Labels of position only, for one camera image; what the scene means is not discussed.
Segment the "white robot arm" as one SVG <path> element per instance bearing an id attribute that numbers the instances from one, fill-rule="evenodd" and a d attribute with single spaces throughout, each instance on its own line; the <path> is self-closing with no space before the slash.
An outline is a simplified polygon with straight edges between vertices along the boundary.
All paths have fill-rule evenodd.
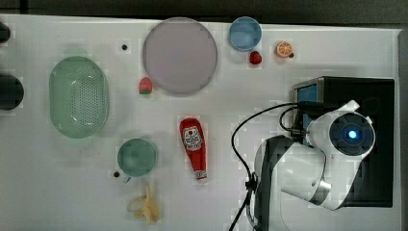
<path id="1" fill-rule="evenodd" d="M 289 231 L 281 214 L 287 193 L 334 211 L 341 208 L 376 135 L 369 117 L 351 100 L 319 116 L 304 133 L 306 144 L 280 135 L 262 142 L 255 157 L 255 205 L 247 211 L 255 231 Z"/>

